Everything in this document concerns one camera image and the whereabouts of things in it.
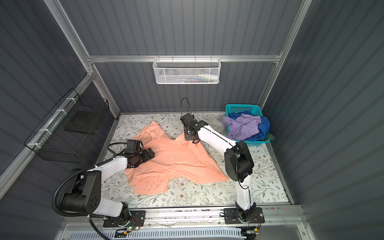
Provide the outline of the peach orange t-shirt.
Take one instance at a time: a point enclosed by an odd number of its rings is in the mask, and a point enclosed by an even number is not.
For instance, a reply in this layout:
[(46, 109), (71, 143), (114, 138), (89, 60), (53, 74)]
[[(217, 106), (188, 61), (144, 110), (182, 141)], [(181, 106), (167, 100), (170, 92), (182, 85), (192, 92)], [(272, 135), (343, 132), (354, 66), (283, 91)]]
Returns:
[(183, 135), (171, 139), (153, 121), (134, 140), (142, 141), (155, 157), (137, 168), (126, 169), (129, 185), (135, 195), (155, 195), (168, 190), (169, 181), (184, 177), (196, 184), (226, 182), (229, 178), (207, 153), (201, 143), (185, 141)]

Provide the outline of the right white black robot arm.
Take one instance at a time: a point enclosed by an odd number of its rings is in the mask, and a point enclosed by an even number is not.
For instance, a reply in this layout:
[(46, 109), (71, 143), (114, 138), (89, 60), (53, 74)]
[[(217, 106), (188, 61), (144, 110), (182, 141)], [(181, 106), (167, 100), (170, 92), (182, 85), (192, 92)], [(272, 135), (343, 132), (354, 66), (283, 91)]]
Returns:
[(180, 120), (184, 127), (185, 140), (194, 144), (203, 141), (224, 156), (226, 173), (236, 182), (238, 218), (246, 222), (256, 210), (256, 203), (251, 195), (251, 178), (255, 164), (248, 145), (243, 141), (228, 139), (205, 121), (197, 121), (191, 113), (181, 116)]

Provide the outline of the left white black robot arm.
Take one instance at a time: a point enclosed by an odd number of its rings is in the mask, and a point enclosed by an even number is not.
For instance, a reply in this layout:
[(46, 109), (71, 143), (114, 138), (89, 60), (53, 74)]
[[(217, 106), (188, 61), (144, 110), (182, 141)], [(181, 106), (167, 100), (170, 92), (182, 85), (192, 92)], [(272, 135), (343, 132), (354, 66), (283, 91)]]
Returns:
[(64, 217), (109, 217), (128, 222), (131, 219), (128, 205), (102, 197), (102, 182), (117, 172), (137, 168), (154, 157), (155, 152), (150, 148), (134, 153), (121, 151), (97, 165), (74, 171), (54, 192), (54, 211)]

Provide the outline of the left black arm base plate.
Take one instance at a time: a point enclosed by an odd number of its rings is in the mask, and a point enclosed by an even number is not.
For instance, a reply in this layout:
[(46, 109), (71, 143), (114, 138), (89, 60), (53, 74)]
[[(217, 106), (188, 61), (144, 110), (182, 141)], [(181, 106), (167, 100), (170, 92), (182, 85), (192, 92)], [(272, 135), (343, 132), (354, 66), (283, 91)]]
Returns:
[(107, 217), (104, 228), (140, 228), (144, 225), (146, 211), (129, 211), (127, 217)]

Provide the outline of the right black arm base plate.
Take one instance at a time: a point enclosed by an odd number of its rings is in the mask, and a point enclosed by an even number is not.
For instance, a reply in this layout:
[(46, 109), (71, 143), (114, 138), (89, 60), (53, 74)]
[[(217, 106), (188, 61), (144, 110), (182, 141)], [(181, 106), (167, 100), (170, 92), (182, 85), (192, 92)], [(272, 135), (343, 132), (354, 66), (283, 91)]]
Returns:
[(229, 224), (253, 224), (261, 225), (265, 223), (263, 209), (256, 207), (243, 213), (243, 210), (237, 208), (225, 208), (220, 216)]

